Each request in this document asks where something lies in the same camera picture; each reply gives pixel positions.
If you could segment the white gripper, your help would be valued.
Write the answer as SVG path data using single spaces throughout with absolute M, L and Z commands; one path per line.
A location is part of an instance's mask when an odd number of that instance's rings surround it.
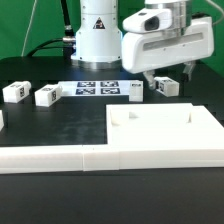
M 144 8 L 123 21 L 122 66 L 133 74 L 144 72 L 151 90 L 156 88 L 153 70 L 186 62 L 182 80 L 189 82 L 194 60 L 214 51 L 210 17 L 193 19 L 183 34 L 172 34 L 172 25 L 170 9 Z

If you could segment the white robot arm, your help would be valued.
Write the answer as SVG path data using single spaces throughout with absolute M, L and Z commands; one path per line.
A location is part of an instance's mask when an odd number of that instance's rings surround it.
M 157 69 L 183 63 L 191 75 L 197 60 L 212 55 L 217 24 L 209 15 L 192 13 L 191 1 L 144 0 L 144 8 L 119 28 L 118 0 L 80 0 L 81 26 L 71 59 L 90 69 L 121 64 L 143 74 L 151 89 Z

